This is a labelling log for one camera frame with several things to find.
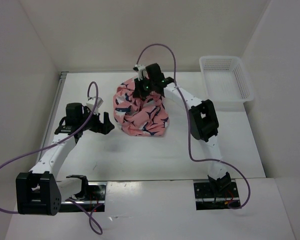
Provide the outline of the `pink shark print shorts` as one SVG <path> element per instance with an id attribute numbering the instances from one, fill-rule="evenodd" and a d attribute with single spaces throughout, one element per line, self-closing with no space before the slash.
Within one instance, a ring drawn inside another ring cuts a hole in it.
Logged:
<path id="1" fill-rule="evenodd" d="M 113 96 L 113 117 L 121 130 L 129 136 L 162 137 L 169 125 L 164 98 L 151 92 L 144 100 L 133 97 L 135 82 L 122 82 Z"/>

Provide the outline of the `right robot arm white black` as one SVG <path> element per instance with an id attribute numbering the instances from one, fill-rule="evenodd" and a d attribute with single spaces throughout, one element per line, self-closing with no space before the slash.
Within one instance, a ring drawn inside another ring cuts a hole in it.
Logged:
<path id="1" fill-rule="evenodd" d="M 208 170 L 209 191 L 215 199 L 221 197 L 231 184 L 231 177 L 222 164 L 217 138 L 220 125 L 213 102 L 195 97 L 178 86 L 175 79 L 165 77 L 157 63 L 148 66 L 136 64 L 133 70 L 137 72 L 134 97 L 144 99 L 151 93 L 157 93 L 185 108 L 188 141 L 190 142 L 192 137 L 203 141 L 203 148 L 207 153 L 202 162 L 211 162 Z"/>

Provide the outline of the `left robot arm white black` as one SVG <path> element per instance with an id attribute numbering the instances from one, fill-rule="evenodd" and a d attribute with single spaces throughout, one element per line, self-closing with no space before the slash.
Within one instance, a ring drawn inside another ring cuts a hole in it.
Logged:
<path id="1" fill-rule="evenodd" d="M 103 100 L 89 98 L 85 105 L 66 105 L 65 116 L 54 132 L 52 147 L 46 149 L 29 172 L 16 177 L 17 210 L 22 215 L 56 215 L 63 202 L 75 196 L 79 200 L 90 194 L 85 175 L 72 174 L 57 182 L 58 173 L 85 131 L 107 135 L 114 129 L 108 112 L 100 120 L 99 107 Z"/>

